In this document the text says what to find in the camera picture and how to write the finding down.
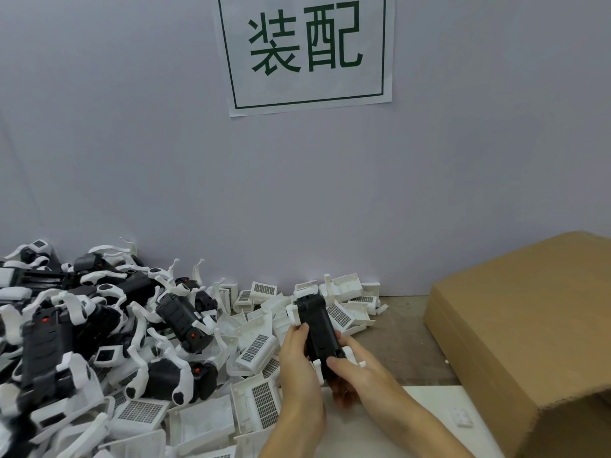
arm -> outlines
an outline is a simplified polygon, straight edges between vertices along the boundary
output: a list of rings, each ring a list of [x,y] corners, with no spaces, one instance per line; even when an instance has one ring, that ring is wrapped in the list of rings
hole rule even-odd
[[[291,327],[280,351],[282,409],[260,458],[314,455],[325,430],[325,406],[316,372],[304,355],[308,325]]]
[[[432,413],[416,402],[390,372],[351,337],[340,339],[350,346],[361,368],[347,360],[327,359],[340,379],[331,384],[335,403],[349,408],[361,401],[380,428],[400,447],[420,458],[473,458],[467,448]]]

left hand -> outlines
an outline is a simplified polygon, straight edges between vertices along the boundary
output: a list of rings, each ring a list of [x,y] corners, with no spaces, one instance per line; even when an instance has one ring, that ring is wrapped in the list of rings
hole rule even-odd
[[[280,350],[282,409],[278,422],[297,421],[314,449],[325,431],[326,412],[316,371],[304,355],[310,327],[291,326]]]

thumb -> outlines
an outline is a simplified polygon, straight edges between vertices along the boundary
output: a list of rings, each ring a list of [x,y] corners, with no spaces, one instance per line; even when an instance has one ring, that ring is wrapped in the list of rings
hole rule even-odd
[[[327,358],[327,366],[339,377],[344,378],[350,384],[356,387],[359,383],[363,369],[350,362],[346,358]]]

paper sign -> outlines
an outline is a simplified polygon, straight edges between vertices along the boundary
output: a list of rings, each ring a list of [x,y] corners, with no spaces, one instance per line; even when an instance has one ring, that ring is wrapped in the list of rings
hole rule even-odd
[[[231,116],[392,100],[395,0],[212,0]]]

white wall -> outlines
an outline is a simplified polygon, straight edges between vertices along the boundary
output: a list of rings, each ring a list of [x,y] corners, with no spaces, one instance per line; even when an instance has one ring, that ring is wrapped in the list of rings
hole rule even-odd
[[[0,246],[42,231],[67,260],[127,236],[182,272],[206,258],[208,281],[358,271],[421,294],[611,234],[609,12],[397,0],[392,104],[232,120],[210,0],[0,0],[2,164],[26,171],[0,185]]]

